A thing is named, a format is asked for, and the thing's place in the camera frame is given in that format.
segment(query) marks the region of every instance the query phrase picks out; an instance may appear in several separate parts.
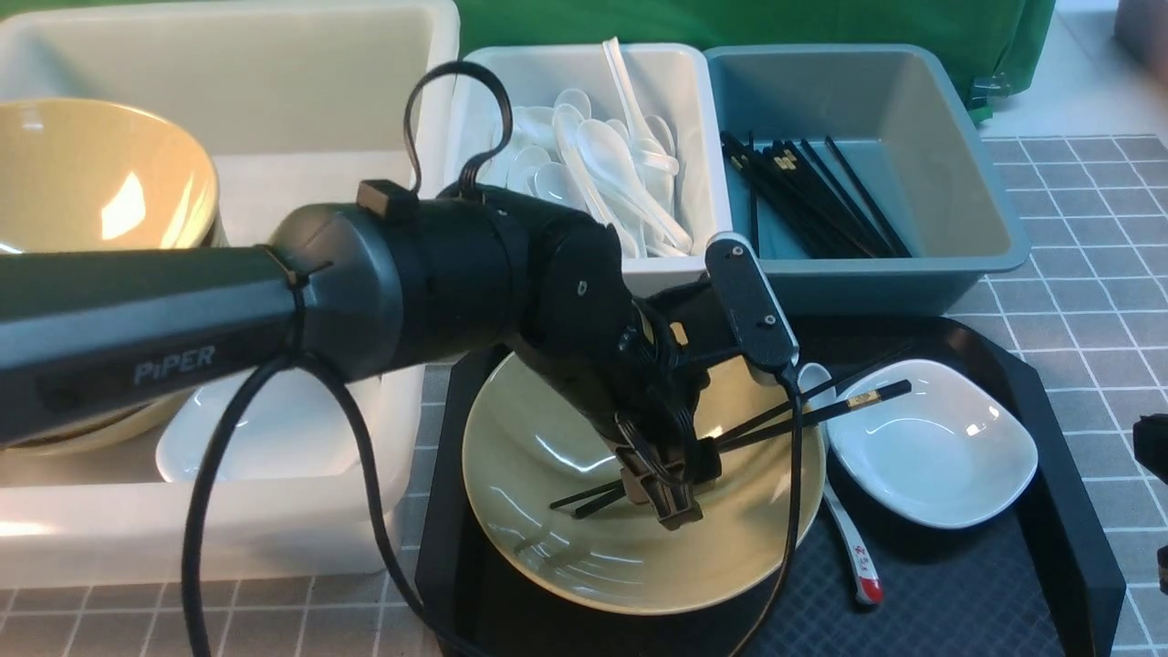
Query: yellow bowl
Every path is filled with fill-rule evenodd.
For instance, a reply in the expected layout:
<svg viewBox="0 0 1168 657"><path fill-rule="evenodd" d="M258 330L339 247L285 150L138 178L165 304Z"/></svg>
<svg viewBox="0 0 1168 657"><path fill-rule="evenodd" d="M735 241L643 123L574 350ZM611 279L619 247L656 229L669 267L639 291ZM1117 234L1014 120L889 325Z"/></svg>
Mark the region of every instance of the yellow bowl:
<svg viewBox="0 0 1168 657"><path fill-rule="evenodd" d="M700 436L786 400L783 388L755 382L742 359L714 367L710 379L695 415ZM627 498L584 520L549 510L619 478L619 469L591 426L514 355L479 392L463 443L471 509L503 558L555 595L630 615L716 604L783 562L790 435L728 452L722 463L723 476L697 496L704 517L674 532ZM826 452L814 428L804 431L801 472L799 540L823 496Z"/></svg>
<svg viewBox="0 0 1168 657"><path fill-rule="evenodd" d="M178 125L104 101L0 104L0 255L225 244L215 165ZM11 449L47 455L113 444L168 420L181 399Z"/></svg>

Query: ceramic spoon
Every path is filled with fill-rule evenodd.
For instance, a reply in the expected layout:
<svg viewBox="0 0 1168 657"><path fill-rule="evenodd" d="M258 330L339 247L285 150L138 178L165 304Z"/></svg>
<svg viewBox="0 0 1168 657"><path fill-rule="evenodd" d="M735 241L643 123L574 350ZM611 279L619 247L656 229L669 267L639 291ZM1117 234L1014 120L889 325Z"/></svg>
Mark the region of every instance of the ceramic spoon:
<svg viewBox="0 0 1168 657"><path fill-rule="evenodd" d="M669 127L665 125L663 119L661 119L661 117L645 117L646 122L649 119L662 120L661 125L665 126L666 131L669 130ZM604 123L611 125L612 129L616 130L618 134L620 134L620 138L625 140L625 144L628 144L628 147L632 148L633 141L632 138L628 136L628 127L625 126L625 122L620 120L619 118L611 118ZM681 171L681 165L680 162L677 162L677 159L673 157L673 153L668 153L667 155L659 155L656 153L647 153L645 151L638 151L634 155L634 159L639 165L645 165L647 167L663 171L669 175L677 175L677 172Z"/></svg>
<svg viewBox="0 0 1168 657"><path fill-rule="evenodd" d="M799 389L809 390L830 380L832 375L827 368L818 362L808 362L804 366L802 372L799 373ZM835 390L832 388L808 400L812 410L832 403L835 403ZM823 437L825 447L830 449L832 443L826 428L820 431L820 435ZM856 524L851 521L851 517L848 516L847 510L840 503L839 496L832 489L832 482L826 479L823 480L823 499L827 500L827 509L832 512L835 526L840 528L840 535L843 537L843 544L848 548L848 558L851 561L851 574L856 580L856 601L861 604L880 604L884 600L884 590L880 586L876 566L872 565L871 558L868 554L868 547L864 546L864 540L860 538Z"/></svg>

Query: white bowl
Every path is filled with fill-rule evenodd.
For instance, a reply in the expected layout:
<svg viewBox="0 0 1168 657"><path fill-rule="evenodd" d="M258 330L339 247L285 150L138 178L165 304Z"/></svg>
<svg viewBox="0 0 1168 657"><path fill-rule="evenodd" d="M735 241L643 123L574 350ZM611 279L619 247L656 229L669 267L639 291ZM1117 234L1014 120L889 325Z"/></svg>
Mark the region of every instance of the white bowl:
<svg viewBox="0 0 1168 657"><path fill-rule="evenodd" d="M179 410L154 451L164 479L195 478L211 431L251 372L203 386ZM366 415L378 385L377 378L349 385ZM356 463L353 430L336 400L311 374L292 369L273 376L252 400L236 424L216 480L326 477Z"/></svg>
<svg viewBox="0 0 1168 657"><path fill-rule="evenodd" d="M908 395L827 422L844 469L904 518L959 530L1004 511L1038 466L1034 438L1008 410L960 373L905 360L856 381L847 399L908 379Z"/></svg>

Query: black chopstick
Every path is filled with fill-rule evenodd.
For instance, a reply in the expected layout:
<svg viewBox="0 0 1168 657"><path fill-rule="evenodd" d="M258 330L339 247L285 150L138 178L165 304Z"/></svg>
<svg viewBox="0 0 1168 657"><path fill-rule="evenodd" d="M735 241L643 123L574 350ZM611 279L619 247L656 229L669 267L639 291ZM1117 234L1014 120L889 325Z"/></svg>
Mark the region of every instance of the black chopstick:
<svg viewBox="0 0 1168 657"><path fill-rule="evenodd" d="M867 408L869 406L894 400L899 396L904 396L912 392L912 383L908 379L902 379L895 383L889 383L887 386L881 386L875 390L869 390L867 393L861 393L858 395L848 397L846 400L837 401L825 406L823 408L812 410L804 416L804 427L814 427L827 422L828 420L834 420L841 415L847 415L853 410L860 410L861 408ZM734 451L736 449L742 449L744 447L750 447L763 441L781 436L793 428L794 422L792 420L784 420L783 422L777 422L771 427L765 429L758 429L751 431L743 436L737 436L729 440L722 440L722 436L714 438L714 444L718 448L718 454L725 454L728 451Z"/></svg>
<svg viewBox="0 0 1168 657"><path fill-rule="evenodd" d="M784 152L779 153L778 148L772 148L769 153L776 166L787 172L791 181L784 181L787 186L805 200L805 202L815 210L815 214L825 222L828 230L833 231L836 238L842 240L851 245L850 254L841 249L837 257L853 256L853 257L878 257L880 250L872 248L871 244L864 241L864 234L856 231L855 219L850 213L840 213L839 209L830 209L830 203L827 202L823 196L823 192L828 194L834 194L827 189L823 180L819 177L815 168L804 162L801 158L795 155L795 152L791 150L790 146L794 146L790 141L784 144ZM787 165L788 168L779 166L779 161Z"/></svg>
<svg viewBox="0 0 1168 657"><path fill-rule="evenodd" d="M788 203L795 209L792 214L783 217L786 223L792 226L793 230L802 230L816 235L819 242L825 245L825 250L815 257L863 256L862 250L851 244L847 235L834 230L827 217L822 216L822 210L792 180L791 171L784 170L774 158L758 151L744 151L741 157L751 162L755 171L759 173L758 178L762 182L786 198Z"/></svg>
<svg viewBox="0 0 1168 657"><path fill-rule="evenodd" d="M746 139L750 140L750 150L755 150L755 131L751 130L746 133ZM755 255L763 257L763 254L758 250L758 193L755 192L753 185L746 185L750 188L750 245L755 249Z"/></svg>
<svg viewBox="0 0 1168 657"><path fill-rule="evenodd" d="M568 506L569 504L575 504L575 503L584 500L584 499L593 498L593 497L596 497L598 495L609 493L609 492L612 492L614 490L620 490L620 487L621 487L621 484L620 484L619 480L618 482L609 482L607 484L600 484L599 486L589 489L586 491L580 491L580 492L578 492L576 495L570 495L570 496L568 496L568 497L565 497L563 499L557 499L556 502L552 502L551 504L549 504L548 509L555 511L556 509L559 509L561 506Z"/></svg>
<svg viewBox="0 0 1168 657"><path fill-rule="evenodd" d="M804 253L813 258L825 257L826 254L830 253L830 248L823 243L822 238L814 231L809 230L807 226L804 226L805 222L793 219L798 216L799 213L794 207L792 207L790 200L783 198L773 185L765 182L759 172L756 170L756 166L744 153L738 152L738 150L731 144L736 143L723 139L723 154L725 154L725 157L730 160L730 164L743 177L746 185L750 188L756 189L766 205L774 210L779 221L786 223Z"/></svg>
<svg viewBox="0 0 1168 657"><path fill-rule="evenodd" d="M843 166L843 173L848 174L848 179L851 181L851 185L857 192L860 192L860 198L863 199L864 205L867 205L868 209L871 210L872 219L875 219L876 223L880 224L881 230L885 233L884 236L888 238L889 244L892 245L892 251L898 257L912 257L912 254L909 253L909 248L904 245L904 241L901 240L901 236L892 228L892 224L889 223L888 217L884 216L884 212L880 209L880 205L876 203L876 199L868 193L868 188L864 187L863 181L860 180L855 170L851 168L850 164L848 164L848 160L843 157L840 147L835 145L835 140L830 137L825 137L823 141L827 144L828 150L832 151L832 155L834 155L835 159L840 161L840 165Z"/></svg>
<svg viewBox="0 0 1168 657"><path fill-rule="evenodd" d="M833 173L823 159L819 157L815 148L812 147L806 139L800 139L799 146L799 151L815 167L820 180L827 182L832 191L832 195L839 199L848 216L855 221L855 226L860 229L860 231L867 236L872 245L877 248L881 257L891 257L896 255L892 251L892 247L889 245L888 241L884 240L884 236L881 235L880 231L871 224L868 220L868 215L864 214L864 210L860 209L860 206L856 205L856 200L851 198L851 194L849 194L848 189L842 182L840 182L840 179L835 177L835 173Z"/></svg>
<svg viewBox="0 0 1168 657"><path fill-rule="evenodd" d="M868 362L863 364L862 366L860 366L860 368L857 368L854 373L849 374L848 376L833 378L823 383L820 383L819 386L815 386L809 390L804 392L802 396L804 399L813 399L815 395L827 390L828 388L840 388L840 387L847 388L853 382L863 379L864 376L871 374L872 372L876 372L881 367L884 367L885 365L889 365L894 360L901 358L901 355L908 352L911 347L912 343L903 343L898 345L895 350L890 350L881 354L880 357L874 358L872 360L869 360ZM718 437L730 440L732 437L746 434L748 431L753 431L755 429L762 427L763 424L766 424L771 420L774 420L776 417L790 410L791 410L791 402L785 401L776 406L774 408L770 410L764 410L763 413L759 413L758 415L751 417L750 420L743 422L742 424L738 424L737 427L724 431Z"/></svg>
<svg viewBox="0 0 1168 657"><path fill-rule="evenodd" d="M830 382L822 383L820 386L816 386L816 388L814 388L813 390L808 390L807 399L811 399L811 396L813 396L809 395L809 393L819 388L827 389L827 386L829 385ZM867 408L876 403L881 403L884 401L896 399L898 396L903 396L911 390L912 390L912 383L910 383L908 379L903 379L895 383L889 383L888 386L881 386L875 390L861 393L858 395L848 397L842 401L837 401L835 403L825 406L823 408L808 413L807 415L804 416L804 428L815 427L818 424L827 422L828 420L834 420L842 415L847 415L854 410L860 410L861 408ZM793 428L794 428L794 421L792 419L787 419L783 422L776 423L772 427L766 427L765 429L758 429L757 431L751 431L749 434L728 436L729 434L728 431L726 434L723 434L717 438L714 438L714 443L717 447L719 454L725 454L729 451L735 451L737 449L760 443L763 441L773 437L781 436L784 434L790 433ZM613 482L609 482L607 484L596 486L588 491L566 497L564 499L556 500L551 504L551 509L559 509L566 504L571 504L571 502L577 502L580 499L585 499L588 497L593 497L596 493L600 491L606 491L606 492L600 495L600 497L597 497L596 499L575 509L571 513L572 518L576 519L588 518L589 516L596 513L597 511L600 511L602 509L605 509L609 505L625 497L624 485L620 479L617 479Z"/></svg>

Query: gray bin with chopsticks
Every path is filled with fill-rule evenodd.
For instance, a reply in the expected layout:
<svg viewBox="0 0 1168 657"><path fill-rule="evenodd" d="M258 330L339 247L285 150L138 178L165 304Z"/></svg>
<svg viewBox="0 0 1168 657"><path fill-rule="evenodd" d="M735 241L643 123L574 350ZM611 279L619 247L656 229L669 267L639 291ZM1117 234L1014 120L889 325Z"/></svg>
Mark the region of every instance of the gray bin with chopsticks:
<svg viewBox="0 0 1168 657"><path fill-rule="evenodd" d="M941 314L982 275L1029 257L1021 221L932 54L912 46L736 46L705 57L721 131L743 143L774 140L773 154L784 140L806 139L853 207L876 223L850 166L911 254L808 256L772 206L751 202L757 194L725 160L735 230L753 233L752 219L765 227L755 234L759 256L788 313Z"/></svg>

